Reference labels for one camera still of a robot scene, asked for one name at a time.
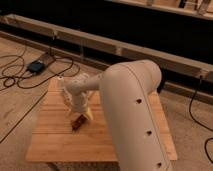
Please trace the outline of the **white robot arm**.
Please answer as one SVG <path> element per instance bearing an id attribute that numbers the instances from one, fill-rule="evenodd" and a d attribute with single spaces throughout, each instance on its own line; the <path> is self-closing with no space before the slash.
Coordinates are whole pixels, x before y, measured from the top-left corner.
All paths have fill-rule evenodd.
<path id="1" fill-rule="evenodd" d="M 121 171 L 173 171 L 150 102 L 162 74 L 150 60 L 117 63 L 93 77 L 65 82 L 75 107 L 80 95 L 97 90 Z"/>

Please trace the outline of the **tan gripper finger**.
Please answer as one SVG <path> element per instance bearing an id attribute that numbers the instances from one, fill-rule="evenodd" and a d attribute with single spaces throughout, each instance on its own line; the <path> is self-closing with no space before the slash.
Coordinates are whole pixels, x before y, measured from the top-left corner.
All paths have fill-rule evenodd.
<path id="1" fill-rule="evenodd" d="M 71 110 L 68 111 L 68 116 L 73 116 L 74 112 L 72 112 Z"/>
<path id="2" fill-rule="evenodd" d="M 88 109 L 87 112 L 84 114 L 84 116 L 88 119 L 88 120 L 93 120 L 93 114 L 91 109 Z"/>

